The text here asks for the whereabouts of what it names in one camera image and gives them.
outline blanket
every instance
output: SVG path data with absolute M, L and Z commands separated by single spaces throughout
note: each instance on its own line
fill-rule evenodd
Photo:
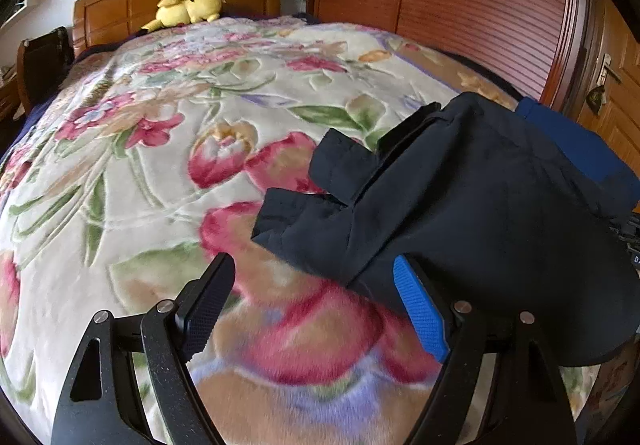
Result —
M 143 313 L 220 251 L 234 291 L 189 364 L 229 444 L 401 444 L 440 364 L 407 319 L 250 241 L 269 187 L 308 178 L 329 127 L 369 149 L 431 101 L 492 83 L 352 24 L 220 19 L 163 30 L 73 67 L 0 170 L 0 385 L 45 444 L 98 310 Z M 146 371 L 136 376 L 167 441 Z M 587 371 L 567 372 L 574 406 Z

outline chair backrest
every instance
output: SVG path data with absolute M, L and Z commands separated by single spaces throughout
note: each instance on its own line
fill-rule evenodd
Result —
M 27 114 L 55 92 L 73 59 L 73 49 L 63 26 L 22 42 L 16 64 L 17 85 Z

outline dark jacket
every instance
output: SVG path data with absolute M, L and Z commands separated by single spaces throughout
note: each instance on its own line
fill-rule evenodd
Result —
M 599 361 L 640 323 L 640 280 L 604 189 L 513 112 L 473 93 L 420 109 L 378 154 L 330 130 L 309 175 L 327 195 L 267 191 L 253 240 L 404 313 L 409 253 L 454 297 L 528 310 L 562 365 Z

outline white floral bedspread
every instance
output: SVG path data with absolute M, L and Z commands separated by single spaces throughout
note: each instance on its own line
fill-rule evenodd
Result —
M 143 313 L 228 251 L 234 293 L 190 364 L 228 443 L 403 443 L 440 368 L 410 324 L 249 234 L 268 187 L 318 190 L 308 163 L 328 127 L 373 149 L 463 90 L 515 105 L 395 35 L 292 18 L 174 28 L 74 66 L 0 178 L 0 383 L 21 416 L 48 443 L 92 315 Z

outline floral blanket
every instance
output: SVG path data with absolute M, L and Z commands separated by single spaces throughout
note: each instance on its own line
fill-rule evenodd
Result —
M 190 363 L 225 440 L 403 443 L 440 364 L 406 319 L 292 269 L 250 233 L 267 188 L 318 192 L 308 164 L 329 127 L 374 149 L 419 106 L 463 90 L 515 106 L 401 37 L 292 18 L 164 30 L 74 66 L 2 163 L 0 384 L 25 422 L 50 441 L 95 312 L 146 312 L 226 251 L 234 292 Z M 143 355 L 135 364 L 166 441 Z M 572 396 L 585 391 L 579 373 Z

